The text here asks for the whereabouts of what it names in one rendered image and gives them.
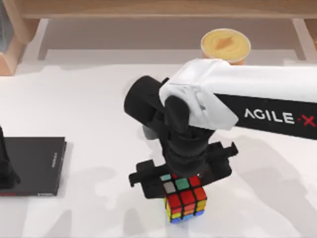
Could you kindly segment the black book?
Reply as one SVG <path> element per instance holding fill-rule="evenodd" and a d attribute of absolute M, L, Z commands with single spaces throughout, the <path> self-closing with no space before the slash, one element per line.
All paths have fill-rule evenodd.
<path fill-rule="evenodd" d="M 0 197 L 56 196 L 67 142 L 65 137 L 5 137 L 20 183 L 0 187 Z"/>

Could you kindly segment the yellow cup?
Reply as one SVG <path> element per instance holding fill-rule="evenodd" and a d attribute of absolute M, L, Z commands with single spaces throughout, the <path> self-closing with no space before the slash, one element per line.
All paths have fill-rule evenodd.
<path fill-rule="evenodd" d="M 221 59 L 231 65 L 243 65 L 251 52 L 251 42 L 240 31 L 217 28 L 202 37 L 201 50 L 204 58 Z"/>

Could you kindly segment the pale wooden shelf unit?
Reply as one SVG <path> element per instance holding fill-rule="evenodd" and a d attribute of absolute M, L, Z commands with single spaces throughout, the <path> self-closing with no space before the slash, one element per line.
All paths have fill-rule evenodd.
<path fill-rule="evenodd" d="M 176 63 L 211 27 L 317 62 L 317 0 L 0 0 L 14 30 L 6 75 L 58 65 Z"/>

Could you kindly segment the multicoloured puzzle cube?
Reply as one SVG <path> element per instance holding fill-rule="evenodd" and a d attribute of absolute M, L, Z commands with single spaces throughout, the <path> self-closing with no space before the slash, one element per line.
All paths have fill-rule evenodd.
<path fill-rule="evenodd" d="M 204 213 L 207 195 L 198 175 L 181 178 L 175 174 L 165 174 L 160 180 L 163 183 L 163 202 L 171 224 L 179 224 Z"/>

